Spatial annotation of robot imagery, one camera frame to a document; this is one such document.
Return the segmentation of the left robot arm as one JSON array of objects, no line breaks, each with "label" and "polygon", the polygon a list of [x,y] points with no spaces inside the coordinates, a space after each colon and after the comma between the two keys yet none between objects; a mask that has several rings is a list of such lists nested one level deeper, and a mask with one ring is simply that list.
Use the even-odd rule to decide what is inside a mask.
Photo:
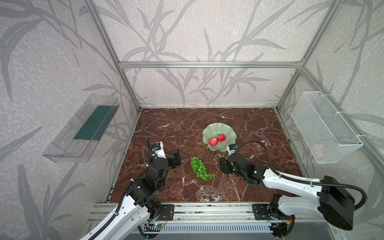
[{"label": "left robot arm", "polygon": [[181,165],[180,151],[167,158],[156,151],[148,166],[131,181],[118,205],[83,240],[123,240],[140,224],[159,216],[161,203],[156,196],[165,186],[168,171]]}]

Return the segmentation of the green fake grape bunch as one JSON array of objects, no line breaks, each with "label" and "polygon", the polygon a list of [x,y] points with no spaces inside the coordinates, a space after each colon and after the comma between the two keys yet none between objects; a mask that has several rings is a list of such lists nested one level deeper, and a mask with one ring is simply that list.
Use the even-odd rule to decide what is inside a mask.
[{"label": "green fake grape bunch", "polygon": [[204,181],[212,180],[215,175],[213,173],[208,173],[205,164],[198,157],[192,157],[190,161],[191,168],[196,176]]}]

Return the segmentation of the red fake apple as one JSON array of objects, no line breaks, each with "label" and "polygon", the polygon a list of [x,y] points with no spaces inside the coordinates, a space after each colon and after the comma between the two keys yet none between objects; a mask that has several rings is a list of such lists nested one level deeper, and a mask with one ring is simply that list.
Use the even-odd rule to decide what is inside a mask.
[{"label": "red fake apple", "polygon": [[212,147],[215,147],[218,143],[219,143],[219,140],[218,140],[217,138],[215,138],[215,137],[213,137],[213,138],[211,138],[211,139],[209,140],[209,144],[210,144],[210,146],[212,146]]},{"label": "red fake apple", "polygon": [[220,134],[218,137],[217,137],[218,141],[219,142],[224,142],[226,141],[226,136],[224,134]]}]

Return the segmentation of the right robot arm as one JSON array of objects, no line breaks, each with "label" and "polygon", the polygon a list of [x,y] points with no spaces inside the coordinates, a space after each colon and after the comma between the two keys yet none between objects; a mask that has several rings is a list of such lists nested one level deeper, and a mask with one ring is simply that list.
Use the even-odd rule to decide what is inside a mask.
[{"label": "right robot arm", "polygon": [[249,185],[290,193],[290,197],[277,196],[270,202],[269,212],[275,217],[322,217],[339,229],[353,229],[355,199],[332,177],[320,180],[283,175],[267,166],[252,165],[237,152],[220,158],[219,166],[223,174],[237,175]]}]

